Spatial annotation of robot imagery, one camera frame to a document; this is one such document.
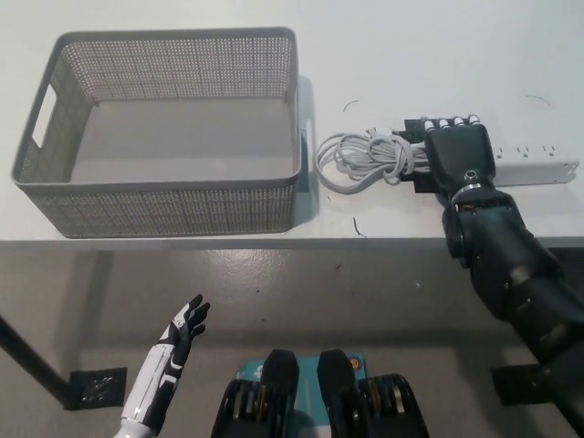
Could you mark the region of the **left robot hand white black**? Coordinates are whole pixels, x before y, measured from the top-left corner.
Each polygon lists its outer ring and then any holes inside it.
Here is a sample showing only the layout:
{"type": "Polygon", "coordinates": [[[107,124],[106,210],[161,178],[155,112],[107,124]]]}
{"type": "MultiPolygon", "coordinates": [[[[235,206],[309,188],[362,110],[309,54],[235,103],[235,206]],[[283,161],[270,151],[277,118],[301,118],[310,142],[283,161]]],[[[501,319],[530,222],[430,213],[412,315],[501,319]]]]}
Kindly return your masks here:
{"type": "Polygon", "coordinates": [[[118,437],[159,435],[193,339],[205,330],[210,304],[197,295],[184,305],[151,347],[126,400],[118,437]]]}

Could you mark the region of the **right robot hand black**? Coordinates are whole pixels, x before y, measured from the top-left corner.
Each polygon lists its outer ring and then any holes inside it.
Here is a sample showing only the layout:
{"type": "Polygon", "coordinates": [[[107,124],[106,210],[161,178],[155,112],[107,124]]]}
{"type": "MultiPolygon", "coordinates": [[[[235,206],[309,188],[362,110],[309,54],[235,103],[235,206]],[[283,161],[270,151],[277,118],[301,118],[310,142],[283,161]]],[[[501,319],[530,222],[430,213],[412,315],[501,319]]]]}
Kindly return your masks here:
{"type": "Polygon", "coordinates": [[[422,126],[430,173],[448,201],[460,193],[494,185],[493,149],[477,115],[423,119],[422,126]]]}

